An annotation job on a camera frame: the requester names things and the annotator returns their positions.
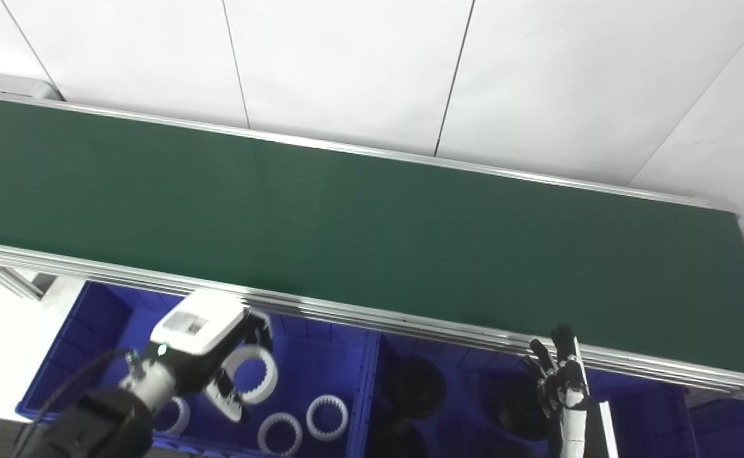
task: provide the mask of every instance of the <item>blue crate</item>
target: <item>blue crate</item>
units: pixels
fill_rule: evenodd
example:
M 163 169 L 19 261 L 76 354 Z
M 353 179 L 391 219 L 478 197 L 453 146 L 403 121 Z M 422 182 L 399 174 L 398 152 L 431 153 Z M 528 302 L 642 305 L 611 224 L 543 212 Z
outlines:
M 152 328 L 180 301 L 177 296 L 87 283 L 73 305 L 17 412 L 32 418 L 50 394 L 79 367 L 110 348 L 142 349 Z M 264 403 L 250 407 L 250 423 L 230 423 L 201 395 L 187 396 L 192 417 L 181 436 L 155 434 L 157 447 L 209 456 L 267 456 L 256 431 L 274 412 L 290 412 L 305 427 L 296 453 L 302 458 L 360 457 L 366 440 L 380 334 L 293 316 L 270 316 L 279 384 Z M 89 388 L 111 387 L 126 374 L 122 361 L 88 377 L 64 395 L 55 410 Z M 332 443 L 306 431 L 305 412 L 321 394 L 338 395 L 350 409 L 347 432 Z M 54 415 L 47 415 L 52 420 Z
M 744 401 L 718 399 L 691 409 L 703 458 L 744 458 Z
M 489 406 L 500 387 L 527 375 L 520 357 L 384 334 L 378 353 L 378 379 L 404 357 L 422 357 L 442 371 L 446 397 L 435 415 L 413 420 L 431 458 L 488 456 L 492 450 L 524 444 L 546 455 L 544 441 L 522 441 L 499 428 Z M 591 393 L 609 400 L 619 453 L 624 458 L 694 458 L 698 456 L 683 388 L 653 380 L 588 371 Z M 374 405 L 387 405 L 381 383 Z

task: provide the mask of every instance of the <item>black cable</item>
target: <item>black cable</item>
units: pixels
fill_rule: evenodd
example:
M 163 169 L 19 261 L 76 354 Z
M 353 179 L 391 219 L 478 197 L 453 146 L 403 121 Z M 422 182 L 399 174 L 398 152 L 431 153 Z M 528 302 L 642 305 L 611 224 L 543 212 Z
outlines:
M 35 430 L 36 425 L 41 422 L 41 419 L 44 418 L 44 415 L 46 415 L 47 412 L 50 411 L 50 408 L 53 406 L 53 404 L 55 404 L 56 401 L 58 401 L 59 398 L 61 398 L 61 396 L 65 392 L 67 392 L 68 389 L 72 388 L 72 386 L 75 385 L 76 382 L 89 375 L 90 372 L 93 372 L 96 369 L 113 362 L 119 357 L 125 356 L 125 354 L 130 351 L 132 350 L 106 350 L 104 351 L 104 353 L 96 356 L 95 359 L 93 359 L 89 363 L 84 364 L 81 368 L 78 369 L 78 371 L 75 371 L 69 378 L 67 378 L 67 380 L 64 380 L 64 382 L 61 383 L 61 385 L 55 391 L 53 391 L 53 394 L 51 394 L 50 397 L 47 398 L 43 406 L 41 406 L 41 409 L 32 420 L 32 423 L 28 424 L 28 426 L 24 428 L 23 433 L 18 438 L 18 443 L 15 444 L 15 448 L 13 449 L 13 453 L 11 454 L 11 458 L 18 458 L 18 456 L 21 455 L 24 446 L 27 445 L 27 441 L 29 440 L 30 435 Z

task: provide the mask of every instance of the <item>robotic arm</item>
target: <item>robotic arm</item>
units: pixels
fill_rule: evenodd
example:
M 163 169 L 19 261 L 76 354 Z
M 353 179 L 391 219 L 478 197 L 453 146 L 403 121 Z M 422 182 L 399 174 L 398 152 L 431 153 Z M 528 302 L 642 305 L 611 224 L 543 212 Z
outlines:
M 203 392 L 227 418 L 244 422 L 244 403 L 223 365 L 240 343 L 272 350 L 271 339 L 268 317 L 238 296 L 195 291 L 160 320 L 142 357 L 127 354 L 128 375 L 118 387 L 83 395 L 30 456 L 143 456 L 151 447 L 155 415 L 175 395 Z
M 567 325 L 551 331 L 557 359 L 547 347 L 533 339 L 530 348 L 537 357 L 524 357 L 523 364 L 537 378 L 537 393 L 547 417 L 551 458 L 616 458 L 614 430 L 609 404 L 589 396 L 587 373 L 578 339 Z

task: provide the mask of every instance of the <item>green conveyor belt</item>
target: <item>green conveyor belt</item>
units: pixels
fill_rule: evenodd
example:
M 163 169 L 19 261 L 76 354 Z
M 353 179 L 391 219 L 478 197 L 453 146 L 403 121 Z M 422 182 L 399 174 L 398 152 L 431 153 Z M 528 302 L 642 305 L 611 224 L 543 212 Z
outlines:
M 744 371 L 730 212 L 0 101 L 0 244 Z

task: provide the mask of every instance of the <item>white gear ring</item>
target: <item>white gear ring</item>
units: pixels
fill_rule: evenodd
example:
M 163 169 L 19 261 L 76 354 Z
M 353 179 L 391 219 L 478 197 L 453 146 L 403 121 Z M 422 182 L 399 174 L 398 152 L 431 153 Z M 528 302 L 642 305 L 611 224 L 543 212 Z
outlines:
M 270 450 L 270 447 L 268 447 L 268 443 L 267 443 L 268 430 L 270 430 L 270 427 L 276 423 L 290 424 L 290 426 L 293 427 L 293 431 L 296 432 L 296 439 L 293 441 L 293 445 L 291 445 L 290 448 L 288 448 L 284 452 L 274 452 L 273 450 Z M 299 423 L 299 420 L 296 420 L 296 418 L 293 417 L 293 415 L 290 415 L 287 412 L 279 412 L 279 413 L 270 415 L 270 417 L 265 418 L 265 421 L 262 421 L 261 426 L 259 426 L 259 434 L 258 434 L 258 437 L 256 437 L 256 441 L 258 441 L 259 443 L 259 450 L 262 450 L 262 452 L 264 453 L 273 453 L 274 455 L 290 456 L 298 452 L 299 447 L 301 447 L 302 436 L 303 435 L 301 432 L 301 424 Z
M 183 431 L 186 430 L 186 427 L 188 427 L 188 422 L 189 420 L 191 420 L 191 409 L 189 408 L 186 400 L 183 398 L 174 396 L 173 398 L 171 398 L 171 402 L 177 404 L 177 421 L 169 426 L 169 428 L 166 428 L 162 431 L 158 431 L 157 429 L 155 430 L 158 433 L 180 435 L 183 433 Z
M 268 398 L 276 389 L 276 383 L 279 381 L 279 367 L 273 359 L 270 351 L 260 345 L 243 345 L 231 352 L 231 354 L 222 363 L 222 368 L 233 380 L 236 370 L 250 359 L 260 359 L 265 364 L 265 377 L 259 386 L 250 391 L 239 391 L 239 397 L 245 405 L 255 405 Z
M 316 409 L 326 404 L 335 406 L 341 412 L 341 424 L 333 431 L 324 432 L 316 427 L 315 421 L 313 421 L 313 415 Z M 344 404 L 341 398 L 333 396 L 332 394 L 324 394 L 315 398 L 313 403 L 310 404 L 307 409 L 307 429 L 314 438 L 320 441 L 334 441 L 341 437 L 341 434 L 347 429 L 349 423 L 349 410 L 347 404 Z

